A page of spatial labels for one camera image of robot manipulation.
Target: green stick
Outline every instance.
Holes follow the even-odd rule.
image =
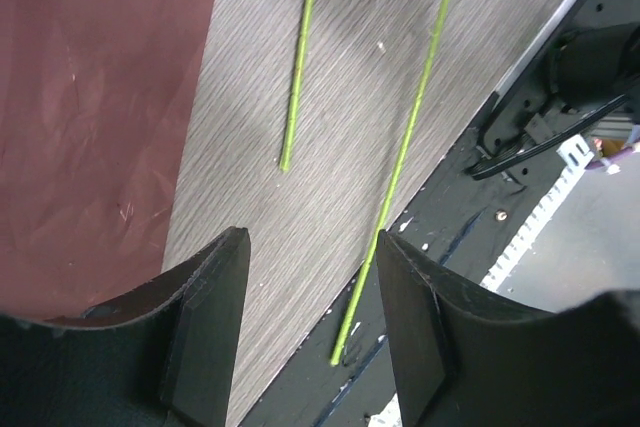
[[[309,37],[309,26],[311,25],[313,2],[314,0],[304,0],[304,12],[302,14],[300,36],[298,38],[298,52],[296,53],[296,66],[293,73],[291,97],[289,99],[289,115],[287,118],[287,128],[284,134],[282,155],[280,157],[280,169],[282,169],[283,172],[288,172],[291,167],[291,154],[293,152],[293,140],[296,136],[298,107],[300,106],[300,90],[302,88],[302,74],[304,71],[304,58],[307,55],[307,39]]]
[[[384,202],[382,203],[382,208],[380,209],[376,230],[373,233],[371,242],[369,243],[367,256],[365,257],[362,268],[360,269],[360,273],[358,274],[358,281],[356,282],[355,288],[353,289],[353,296],[349,301],[347,312],[345,313],[344,320],[342,321],[340,333],[338,334],[338,339],[333,349],[333,354],[331,355],[331,365],[334,366],[340,363],[340,358],[342,357],[342,351],[344,350],[344,345],[347,341],[347,336],[349,335],[351,324],[353,323],[353,317],[356,313],[356,308],[358,307],[360,297],[362,296],[362,289],[364,288],[364,283],[367,280],[367,275],[369,274],[369,269],[371,268],[371,263],[373,262],[373,257],[376,252],[378,232],[380,230],[383,230],[387,223],[387,215],[391,207],[393,194],[396,190],[396,185],[398,184],[398,178],[400,177],[400,172],[402,171],[404,159],[407,156],[407,151],[409,150],[409,143],[411,142],[411,136],[416,125],[418,112],[420,111],[420,106],[422,105],[424,92],[427,88],[427,84],[429,83],[429,78],[431,77],[431,69],[436,57],[436,52],[438,51],[438,44],[440,43],[440,36],[444,28],[444,21],[447,16],[449,1],[450,0],[442,0],[442,2],[440,3],[440,9],[438,11],[435,29],[433,31],[433,38],[431,39],[431,45],[429,46],[429,55],[427,56],[427,61],[424,66],[422,76],[420,77],[418,94],[416,95],[416,100],[413,104],[413,108],[411,109],[411,114],[409,115],[407,129],[405,130],[404,137],[402,139],[402,145],[400,147],[400,151],[398,152],[398,158],[393,167],[393,173],[391,174],[391,180],[389,181],[387,193],[385,195]]]

